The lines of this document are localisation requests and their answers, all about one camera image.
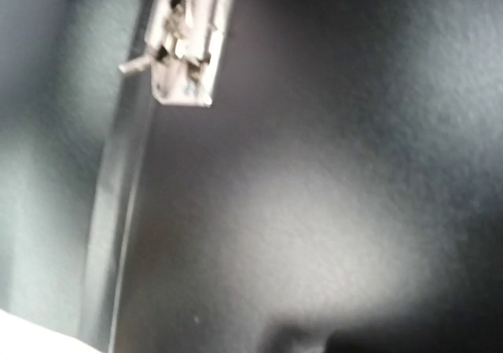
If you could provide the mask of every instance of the metal hinge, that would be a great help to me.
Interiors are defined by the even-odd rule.
[[[233,0],[155,0],[145,53],[119,66],[124,75],[148,68],[161,104],[208,107]]]

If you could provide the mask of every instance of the silver metal bracket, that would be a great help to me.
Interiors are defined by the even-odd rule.
[[[124,75],[148,68],[161,104],[208,107],[233,0],[155,0],[145,53],[119,66]]]

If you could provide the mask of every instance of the dark panel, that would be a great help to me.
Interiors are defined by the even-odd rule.
[[[501,17],[237,0],[215,106],[156,110],[117,351],[501,351]]]

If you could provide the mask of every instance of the metal clip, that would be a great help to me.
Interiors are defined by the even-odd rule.
[[[151,68],[161,104],[210,106],[233,0],[155,0],[145,53],[119,66],[124,75]]]

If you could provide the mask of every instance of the metal lock mechanism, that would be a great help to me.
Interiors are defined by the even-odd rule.
[[[161,104],[208,107],[233,0],[155,0],[145,53],[119,66],[124,75],[148,68]]]

